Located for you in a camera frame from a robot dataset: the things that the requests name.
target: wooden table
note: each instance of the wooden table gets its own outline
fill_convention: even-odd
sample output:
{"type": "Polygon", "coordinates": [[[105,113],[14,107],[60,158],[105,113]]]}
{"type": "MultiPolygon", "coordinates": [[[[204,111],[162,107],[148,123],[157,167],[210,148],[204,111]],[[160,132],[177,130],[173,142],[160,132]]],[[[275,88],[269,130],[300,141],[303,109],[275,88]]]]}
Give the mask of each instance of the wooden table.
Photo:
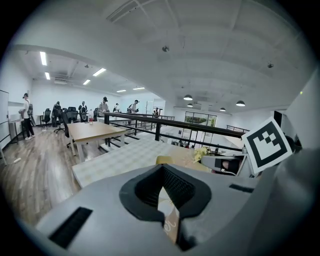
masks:
{"type": "Polygon", "coordinates": [[[73,140],[76,143],[76,147],[79,152],[80,161],[84,162],[85,157],[82,151],[82,144],[86,144],[91,141],[97,141],[97,146],[99,147],[98,140],[107,139],[114,136],[121,136],[121,146],[125,145],[125,129],[120,129],[101,122],[76,122],[68,123],[70,145],[72,148],[72,153],[75,156],[75,149],[73,140]]]}
{"type": "Polygon", "coordinates": [[[195,151],[189,148],[140,139],[74,165],[72,172],[81,188],[104,178],[155,165],[158,156],[170,156],[178,166],[210,172],[210,168],[195,162],[194,154],[195,151]]]}

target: wooden floor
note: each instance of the wooden floor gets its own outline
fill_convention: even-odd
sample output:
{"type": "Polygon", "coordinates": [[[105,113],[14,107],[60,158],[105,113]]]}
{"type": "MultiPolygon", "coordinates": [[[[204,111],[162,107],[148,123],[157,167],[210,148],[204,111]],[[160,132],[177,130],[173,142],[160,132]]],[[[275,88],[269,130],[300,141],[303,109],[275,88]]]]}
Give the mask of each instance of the wooden floor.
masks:
{"type": "MultiPolygon", "coordinates": [[[[7,202],[16,216],[31,225],[80,190],[72,175],[72,166],[80,163],[77,146],[74,144],[73,156],[71,147],[66,147],[69,139],[65,132],[56,134],[53,130],[35,127],[35,138],[5,148],[7,166],[0,160],[0,184],[7,202]]],[[[86,160],[106,153],[97,148],[96,142],[83,145],[82,149],[86,160]]]]}

